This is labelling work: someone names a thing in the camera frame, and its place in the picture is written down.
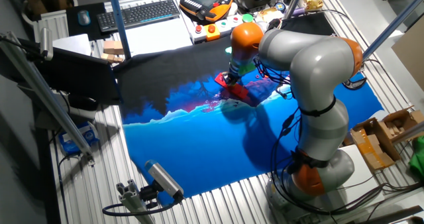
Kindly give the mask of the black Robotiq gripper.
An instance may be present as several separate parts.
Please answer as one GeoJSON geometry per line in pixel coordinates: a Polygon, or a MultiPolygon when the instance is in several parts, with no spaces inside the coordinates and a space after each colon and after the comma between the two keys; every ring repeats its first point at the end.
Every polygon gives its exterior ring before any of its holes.
{"type": "Polygon", "coordinates": [[[241,78],[238,70],[229,70],[222,73],[223,82],[226,85],[232,85],[233,87],[237,86],[241,78]]]}

